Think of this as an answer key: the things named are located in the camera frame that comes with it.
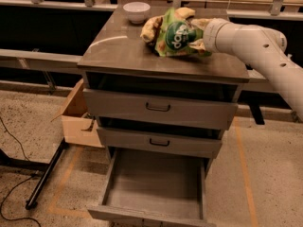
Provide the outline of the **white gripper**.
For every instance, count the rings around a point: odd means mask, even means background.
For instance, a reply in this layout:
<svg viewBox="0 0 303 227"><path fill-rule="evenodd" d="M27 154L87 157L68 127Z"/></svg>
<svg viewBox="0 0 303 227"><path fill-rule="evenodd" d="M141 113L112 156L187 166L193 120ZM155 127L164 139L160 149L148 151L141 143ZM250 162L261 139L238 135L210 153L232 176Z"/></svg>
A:
<svg viewBox="0 0 303 227"><path fill-rule="evenodd" d="M193 48L198 51L209 51L209 52L218 52L216 46L216 39L219 34L219 31L223 26L228 24L228 21L224 19L192 19L190 22L193 26L198 27L204 31L202 39L198 39L194 42L188 44L190 48Z"/></svg>

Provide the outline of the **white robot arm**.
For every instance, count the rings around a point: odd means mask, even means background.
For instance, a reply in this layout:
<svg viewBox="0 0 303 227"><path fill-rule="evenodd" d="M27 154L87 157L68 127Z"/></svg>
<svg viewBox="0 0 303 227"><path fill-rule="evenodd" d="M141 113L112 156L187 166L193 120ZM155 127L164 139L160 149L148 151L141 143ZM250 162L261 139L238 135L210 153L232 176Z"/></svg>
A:
<svg viewBox="0 0 303 227"><path fill-rule="evenodd" d="M303 119L303 68L284 54L286 39L281 32L221 18L193 19L191 23L203 31L204 50L235 56L251 66Z"/></svg>

